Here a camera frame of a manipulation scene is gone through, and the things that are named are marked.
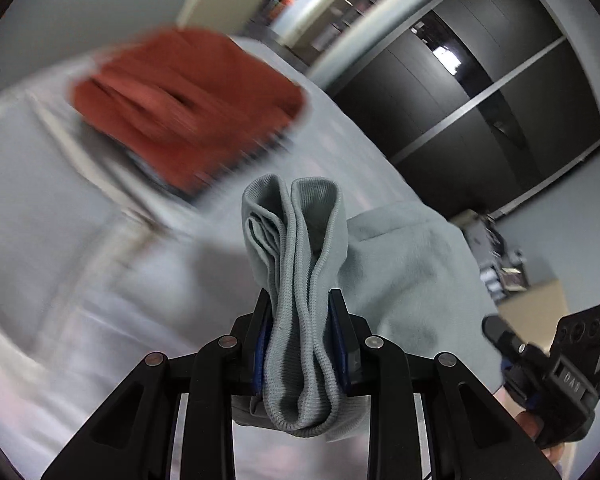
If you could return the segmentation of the person's right hand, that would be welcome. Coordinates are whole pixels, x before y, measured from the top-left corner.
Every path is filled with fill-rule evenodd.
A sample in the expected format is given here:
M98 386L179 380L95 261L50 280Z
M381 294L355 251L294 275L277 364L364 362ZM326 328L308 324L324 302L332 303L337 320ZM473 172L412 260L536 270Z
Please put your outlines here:
M538 416L534 416L523 410L505 390L504 387L498 388L494 393L494 398L503 405L509 415L518 422L521 428L528 436L535 441L543 429L543 421ZM570 464L573 459L574 445L570 443L559 443L550 448L541 448L544 456L555 466Z

